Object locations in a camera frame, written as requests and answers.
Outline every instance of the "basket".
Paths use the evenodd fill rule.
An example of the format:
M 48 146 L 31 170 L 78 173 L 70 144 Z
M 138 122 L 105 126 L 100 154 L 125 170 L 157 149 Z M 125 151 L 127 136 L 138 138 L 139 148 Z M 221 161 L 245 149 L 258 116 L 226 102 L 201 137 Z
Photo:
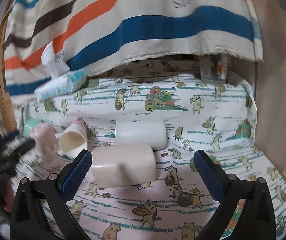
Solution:
M 120 110 L 122 108 L 122 103 L 121 103 L 121 101 L 116 101 L 115 102 L 115 109 L 116 110 Z
M 178 204 L 181 207 L 188 207 L 192 205 L 191 194 L 188 192 L 180 193 L 180 196 L 178 197 Z
M 170 187 L 170 186 L 173 186 L 175 184 L 175 180 L 174 180 L 174 177 L 173 176 L 168 176 L 166 177 L 165 179 L 165 184 Z

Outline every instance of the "light pink bottle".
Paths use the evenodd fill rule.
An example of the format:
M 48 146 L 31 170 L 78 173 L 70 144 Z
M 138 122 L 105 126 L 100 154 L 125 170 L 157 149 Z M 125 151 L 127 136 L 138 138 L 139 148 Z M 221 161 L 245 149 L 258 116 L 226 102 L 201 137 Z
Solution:
M 36 150 L 42 160 L 51 161 L 57 156 L 59 146 L 53 126 L 48 123 L 35 125 L 30 136 L 35 140 Z

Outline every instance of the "clear plastic box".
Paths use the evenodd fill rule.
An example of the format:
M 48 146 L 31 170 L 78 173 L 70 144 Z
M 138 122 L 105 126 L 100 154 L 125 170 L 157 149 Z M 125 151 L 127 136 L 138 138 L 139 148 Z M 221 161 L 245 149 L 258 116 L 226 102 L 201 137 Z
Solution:
M 230 56 L 228 54 L 201 56 L 200 62 L 203 83 L 225 84 L 230 67 Z

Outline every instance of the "cat pattern fabric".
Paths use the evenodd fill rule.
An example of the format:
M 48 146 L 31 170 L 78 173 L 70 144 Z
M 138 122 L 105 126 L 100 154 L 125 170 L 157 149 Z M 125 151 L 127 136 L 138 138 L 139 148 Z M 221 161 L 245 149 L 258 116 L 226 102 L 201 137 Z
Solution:
M 29 116 L 52 124 L 57 133 L 72 121 L 85 122 L 89 151 L 116 145 L 117 117 L 164 120 L 167 145 L 155 151 L 159 174 L 156 181 L 102 189 L 90 169 L 74 199 L 67 202 L 91 239 L 197 237 L 218 207 L 193 163 L 194 152 L 199 149 L 239 179 L 265 178 L 275 217 L 279 217 L 277 240 L 285 236 L 286 182 L 254 146 L 257 111 L 251 86 L 233 73 L 229 77 L 231 84 L 204 84 L 197 70 L 195 61 L 134 62 L 90 79 L 89 87 L 80 90 L 86 93 L 77 96 L 78 91 L 46 102 L 29 102 Z M 185 85 L 177 87 L 177 82 Z M 195 101 L 191 103 L 191 99 L 199 98 L 203 108 L 193 113 Z M 72 161 L 65 155 L 58 156 L 49 167 L 36 156 L 33 149 L 20 159 L 17 176 L 12 178 L 14 191 L 21 178 L 45 179 L 54 168 L 62 170 Z M 49 207 L 46 203 L 43 206 L 46 216 L 53 221 L 55 234 L 62 237 Z M 241 210 L 240 204 L 223 237 L 231 234 Z

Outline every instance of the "brown stripe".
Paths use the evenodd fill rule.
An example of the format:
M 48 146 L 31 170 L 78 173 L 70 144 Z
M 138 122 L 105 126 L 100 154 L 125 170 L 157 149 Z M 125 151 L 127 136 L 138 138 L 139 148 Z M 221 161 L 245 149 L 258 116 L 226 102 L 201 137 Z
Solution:
M 58 22 L 69 16 L 72 12 L 72 8 L 75 2 L 76 0 L 73 0 L 38 18 L 35 24 L 33 35 L 30 38 L 22 39 L 17 38 L 14 34 L 9 34 L 6 42 L 4 42 L 3 44 L 3 49 L 8 47 L 11 43 L 20 48 L 28 48 L 31 45 L 32 39 L 36 34 L 40 33 L 42 30 L 52 25 L 53 23 Z

